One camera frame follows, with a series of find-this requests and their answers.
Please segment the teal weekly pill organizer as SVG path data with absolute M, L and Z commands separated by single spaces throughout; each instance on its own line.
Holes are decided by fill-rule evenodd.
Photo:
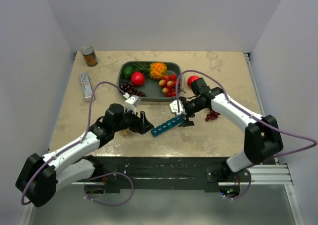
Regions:
M 159 126 L 151 129 L 151 134 L 153 137 L 157 137 L 157 136 L 161 135 L 162 133 L 179 125 L 182 121 L 183 121 L 183 118 L 181 116 L 173 117 L 173 118 L 169 119 L 168 121 L 160 124 Z

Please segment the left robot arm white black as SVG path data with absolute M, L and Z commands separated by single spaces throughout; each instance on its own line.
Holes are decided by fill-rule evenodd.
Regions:
M 41 207 L 59 189 L 73 182 L 100 180 L 103 165 L 90 152 L 112 141 L 116 132 L 128 129 L 143 135 L 153 128 L 144 111 L 134 113 L 121 104 L 111 104 L 104 116 L 90 124 L 73 142 L 43 156 L 34 153 L 26 159 L 15 183 L 16 188 L 22 192 L 21 203 Z

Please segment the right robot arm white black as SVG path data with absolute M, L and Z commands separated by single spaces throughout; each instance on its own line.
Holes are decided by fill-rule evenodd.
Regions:
M 248 110 L 232 100 L 224 89 L 211 89 L 203 78 L 193 81 L 191 89 L 196 98 L 187 101 L 181 97 L 169 105 L 173 114 L 183 117 L 185 127 L 194 125 L 188 118 L 208 108 L 222 114 L 244 132 L 243 150 L 223 163 L 221 175 L 225 181 L 234 181 L 240 170 L 263 163 L 282 151 L 281 135 L 273 116 L 262 116 Z

